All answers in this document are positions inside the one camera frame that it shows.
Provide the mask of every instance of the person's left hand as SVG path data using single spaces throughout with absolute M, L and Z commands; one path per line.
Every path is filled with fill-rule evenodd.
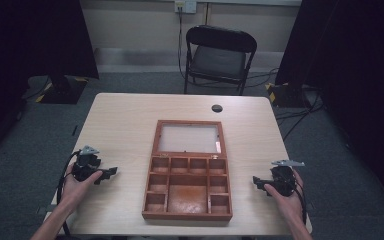
M 61 195 L 61 203 L 68 206 L 70 214 L 76 210 L 79 203 L 83 200 L 90 185 L 92 185 L 102 175 L 102 171 L 97 171 L 83 182 L 79 182 L 73 177 L 72 174 L 70 174 L 72 170 L 73 164 L 70 164 L 67 167 L 64 188 Z

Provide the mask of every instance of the transparent lid panel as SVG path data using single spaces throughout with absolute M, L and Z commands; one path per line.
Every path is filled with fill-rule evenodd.
M 217 125 L 162 125 L 158 151 L 221 153 Z

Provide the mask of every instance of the open box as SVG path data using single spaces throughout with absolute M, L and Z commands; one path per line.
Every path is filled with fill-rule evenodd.
M 221 122 L 158 121 L 142 216 L 212 221 L 232 218 Z

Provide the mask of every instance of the gray carpet floor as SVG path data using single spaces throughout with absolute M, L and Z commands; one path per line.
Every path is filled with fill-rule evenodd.
M 51 202 L 96 94 L 183 93 L 180 73 L 102 73 L 100 78 L 87 84 L 76 105 L 39 104 L 29 98 L 21 120 L 0 143 L 0 239 L 28 239 L 40 226 L 44 215 L 36 211 Z M 31 89 L 25 96 L 40 90 L 46 80 L 31 78 Z M 251 78 L 244 95 L 267 97 L 262 84 L 266 80 L 267 77 Z M 189 94 L 237 95 L 234 88 L 227 86 L 190 85 Z M 315 92 L 309 92 L 308 98 L 315 101 Z M 302 111 L 273 110 L 279 118 Z M 299 117 L 279 120 L 282 135 L 298 120 Z M 363 161 L 349 151 L 342 136 L 341 128 L 322 108 L 304 118 L 285 140 L 290 158 L 306 163 L 299 171 L 306 186 L 313 236 L 384 239 L 384 189 Z

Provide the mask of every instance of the person's arm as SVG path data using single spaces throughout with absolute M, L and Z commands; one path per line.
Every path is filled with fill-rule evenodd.
M 295 179 L 301 187 L 304 187 L 304 183 L 299 176 L 298 172 L 293 170 Z M 270 184 L 265 184 L 264 188 L 267 190 L 270 195 L 276 200 L 277 207 L 279 208 L 280 213 L 286 221 L 286 224 L 289 227 L 289 230 L 292 234 L 292 237 L 295 240 L 311 240 L 313 239 L 308 232 L 307 228 L 302 219 L 302 206 L 301 201 L 297 193 L 293 193 L 289 197 L 282 196 L 279 192 L 276 191 L 274 187 Z
M 83 182 L 77 181 L 71 173 L 73 165 L 67 168 L 61 202 L 52 211 L 49 217 L 43 222 L 42 226 L 32 236 L 31 240 L 55 239 L 65 220 L 72 214 L 84 196 L 90 185 L 92 185 L 101 175 L 101 171 L 92 174 Z

